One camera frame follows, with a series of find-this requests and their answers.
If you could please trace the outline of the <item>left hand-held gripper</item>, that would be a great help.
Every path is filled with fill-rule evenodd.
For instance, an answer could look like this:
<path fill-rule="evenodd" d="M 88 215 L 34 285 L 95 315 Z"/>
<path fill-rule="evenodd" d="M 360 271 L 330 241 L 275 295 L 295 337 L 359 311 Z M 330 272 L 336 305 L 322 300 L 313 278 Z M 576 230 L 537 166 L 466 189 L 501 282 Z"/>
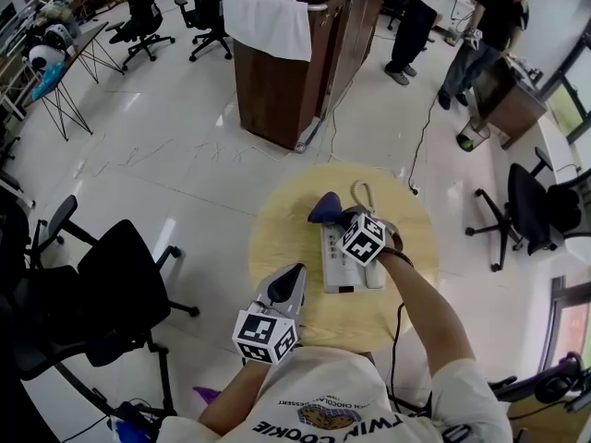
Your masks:
<path fill-rule="evenodd" d="M 280 364 L 300 341 L 300 311 L 307 269 L 303 263 L 282 267 L 259 284 L 257 297 L 240 310 L 232 341 L 241 357 Z"/>

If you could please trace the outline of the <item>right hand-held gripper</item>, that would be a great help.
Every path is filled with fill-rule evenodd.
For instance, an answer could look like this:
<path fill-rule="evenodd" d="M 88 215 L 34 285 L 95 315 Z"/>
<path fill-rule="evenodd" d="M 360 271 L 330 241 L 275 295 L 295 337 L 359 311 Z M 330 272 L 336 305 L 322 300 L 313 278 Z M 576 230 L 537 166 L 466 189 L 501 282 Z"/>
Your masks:
<path fill-rule="evenodd" d="M 367 266 L 384 248 L 403 251 L 398 229 L 389 221 L 372 216 L 362 207 L 351 207 L 342 213 L 339 225 L 344 234 L 338 248 L 361 266 Z"/>

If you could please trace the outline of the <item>white desk telephone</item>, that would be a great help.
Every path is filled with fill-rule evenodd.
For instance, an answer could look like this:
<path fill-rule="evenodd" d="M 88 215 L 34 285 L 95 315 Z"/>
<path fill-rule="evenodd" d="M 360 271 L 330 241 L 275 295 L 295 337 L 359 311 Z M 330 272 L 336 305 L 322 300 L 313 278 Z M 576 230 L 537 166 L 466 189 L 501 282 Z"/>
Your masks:
<path fill-rule="evenodd" d="M 366 286 L 365 269 L 346 256 L 337 246 L 343 229 L 336 224 L 320 226 L 323 288 L 325 293 L 363 293 Z"/>

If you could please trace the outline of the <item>dark blue cloth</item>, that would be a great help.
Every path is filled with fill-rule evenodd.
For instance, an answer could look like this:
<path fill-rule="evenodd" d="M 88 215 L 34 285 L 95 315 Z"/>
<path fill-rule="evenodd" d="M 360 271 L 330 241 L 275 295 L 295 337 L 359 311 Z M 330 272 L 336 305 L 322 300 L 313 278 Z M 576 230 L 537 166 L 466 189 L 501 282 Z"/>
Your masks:
<path fill-rule="evenodd" d="M 315 224 L 344 225 L 344 214 L 339 196 L 335 192 L 327 192 L 308 215 L 308 222 Z"/>

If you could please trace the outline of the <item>person's right forearm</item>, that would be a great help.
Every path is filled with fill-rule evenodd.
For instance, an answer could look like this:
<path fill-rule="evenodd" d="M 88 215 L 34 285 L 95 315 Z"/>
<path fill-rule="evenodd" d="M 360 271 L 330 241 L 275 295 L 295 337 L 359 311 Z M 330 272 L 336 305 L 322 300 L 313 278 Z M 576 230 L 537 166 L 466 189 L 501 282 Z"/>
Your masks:
<path fill-rule="evenodd" d="M 378 259 L 403 299 L 407 315 L 427 355 L 434 376 L 449 363 L 475 359 L 460 318 L 447 300 L 407 261 L 392 253 Z"/>

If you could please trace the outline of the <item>person's white printed shirt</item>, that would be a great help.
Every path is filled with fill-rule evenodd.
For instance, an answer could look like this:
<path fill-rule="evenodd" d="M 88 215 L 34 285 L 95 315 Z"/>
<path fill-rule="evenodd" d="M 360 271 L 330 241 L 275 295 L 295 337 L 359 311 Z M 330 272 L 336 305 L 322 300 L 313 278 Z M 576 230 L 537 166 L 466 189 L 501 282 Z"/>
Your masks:
<path fill-rule="evenodd" d="M 431 385 L 429 417 L 396 413 L 366 357 L 301 347 L 271 370 L 246 420 L 228 434 L 168 417 L 157 443 L 513 443 L 475 360 L 447 364 Z"/>

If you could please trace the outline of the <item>purple plastic bag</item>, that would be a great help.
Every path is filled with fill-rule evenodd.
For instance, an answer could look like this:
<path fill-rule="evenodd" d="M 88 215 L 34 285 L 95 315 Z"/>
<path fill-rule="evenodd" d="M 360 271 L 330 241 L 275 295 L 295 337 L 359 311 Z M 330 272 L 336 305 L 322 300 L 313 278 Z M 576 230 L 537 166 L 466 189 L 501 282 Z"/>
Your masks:
<path fill-rule="evenodd" d="M 215 402 L 215 400 L 221 394 L 219 390 L 199 386 L 194 387 L 193 390 L 195 390 L 198 393 L 198 395 L 204 400 L 207 406 Z"/>

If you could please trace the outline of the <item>brown wooden cabinet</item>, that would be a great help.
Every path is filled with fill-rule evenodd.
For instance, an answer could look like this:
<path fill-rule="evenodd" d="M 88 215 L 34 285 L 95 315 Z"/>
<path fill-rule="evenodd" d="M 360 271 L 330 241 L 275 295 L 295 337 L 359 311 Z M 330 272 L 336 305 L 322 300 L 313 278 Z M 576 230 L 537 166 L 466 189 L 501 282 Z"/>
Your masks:
<path fill-rule="evenodd" d="M 241 126 L 304 151 L 368 57 L 382 0 L 296 0 L 308 5 L 310 62 L 276 58 L 235 41 Z"/>

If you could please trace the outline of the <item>brown wooden desk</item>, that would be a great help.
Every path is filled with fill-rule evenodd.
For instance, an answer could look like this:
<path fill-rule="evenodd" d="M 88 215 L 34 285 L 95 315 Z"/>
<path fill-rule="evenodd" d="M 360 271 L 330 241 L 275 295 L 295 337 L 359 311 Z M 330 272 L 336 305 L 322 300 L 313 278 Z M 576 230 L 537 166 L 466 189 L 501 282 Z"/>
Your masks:
<path fill-rule="evenodd" d="M 478 113 L 487 125 L 500 132 L 503 150 L 510 148 L 547 111 L 536 85 L 509 57 L 497 59 L 472 87 Z"/>

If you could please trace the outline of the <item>blue bundle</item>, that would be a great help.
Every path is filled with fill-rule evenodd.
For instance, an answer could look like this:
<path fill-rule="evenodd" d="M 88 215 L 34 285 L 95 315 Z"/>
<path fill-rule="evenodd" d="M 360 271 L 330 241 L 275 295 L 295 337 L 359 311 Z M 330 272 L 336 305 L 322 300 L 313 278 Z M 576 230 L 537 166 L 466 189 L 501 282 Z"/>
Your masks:
<path fill-rule="evenodd" d="M 113 431 L 115 443 L 141 443 L 141 435 L 129 422 L 116 420 L 113 423 Z"/>

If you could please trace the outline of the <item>black framed window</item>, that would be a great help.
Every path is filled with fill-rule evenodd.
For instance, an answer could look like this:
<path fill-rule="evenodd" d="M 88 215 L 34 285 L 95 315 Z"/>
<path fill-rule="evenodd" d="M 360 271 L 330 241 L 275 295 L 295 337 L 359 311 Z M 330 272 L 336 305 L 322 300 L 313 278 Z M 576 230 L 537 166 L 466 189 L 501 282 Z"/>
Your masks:
<path fill-rule="evenodd" d="M 591 267 L 551 280 L 549 322 L 538 369 L 556 365 L 569 352 L 582 358 L 583 369 L 591 367 Z"/>

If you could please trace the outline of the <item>white towel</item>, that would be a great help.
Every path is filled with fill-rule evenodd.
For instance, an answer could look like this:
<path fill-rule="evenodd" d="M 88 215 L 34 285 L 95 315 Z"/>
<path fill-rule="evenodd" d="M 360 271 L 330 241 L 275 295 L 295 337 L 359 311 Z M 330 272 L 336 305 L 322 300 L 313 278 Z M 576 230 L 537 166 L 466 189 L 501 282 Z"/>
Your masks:
<path fill-rule="evenodd" d="M 223 0 L 224 28 L 235 41 L 276 58 L 310 62 L 308 5 L 296 0 Z"/>

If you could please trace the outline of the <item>black mesh office chair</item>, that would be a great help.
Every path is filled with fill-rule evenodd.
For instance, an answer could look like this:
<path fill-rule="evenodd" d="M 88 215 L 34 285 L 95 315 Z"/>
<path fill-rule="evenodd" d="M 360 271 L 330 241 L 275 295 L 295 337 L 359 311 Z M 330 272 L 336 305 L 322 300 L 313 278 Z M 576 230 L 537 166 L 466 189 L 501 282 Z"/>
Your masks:
<path fill-rule="evenodd" d="M 591 367 L 578 353 L 532 377 L 490 387 L 506 407 L 513 443 L 591 443 Z"/>

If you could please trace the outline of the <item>black framed glass door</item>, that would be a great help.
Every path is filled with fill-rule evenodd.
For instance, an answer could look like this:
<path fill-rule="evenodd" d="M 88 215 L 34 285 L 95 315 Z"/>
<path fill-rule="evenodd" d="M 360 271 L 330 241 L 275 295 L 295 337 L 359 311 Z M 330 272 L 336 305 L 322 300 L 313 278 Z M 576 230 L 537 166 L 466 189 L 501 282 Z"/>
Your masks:
<path fill-rule="evenodd" d="M 591 29 L 583 31 L 540 95 L 569 144 L 591 129 Z"/>

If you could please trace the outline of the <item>light blue plastic bag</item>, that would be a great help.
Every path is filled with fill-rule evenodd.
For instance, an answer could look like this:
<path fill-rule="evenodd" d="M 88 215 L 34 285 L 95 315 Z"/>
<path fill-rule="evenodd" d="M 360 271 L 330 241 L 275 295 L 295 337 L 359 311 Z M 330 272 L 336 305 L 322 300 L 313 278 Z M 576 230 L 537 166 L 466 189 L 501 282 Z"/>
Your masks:
<path fill-rule="evenodd" d="M 44 71 L 41 82 L 32 90 L 31 99 L 35 102 L 51 92 L 65 72 L 66 64 L 64 62 L 48 67 Z"/>

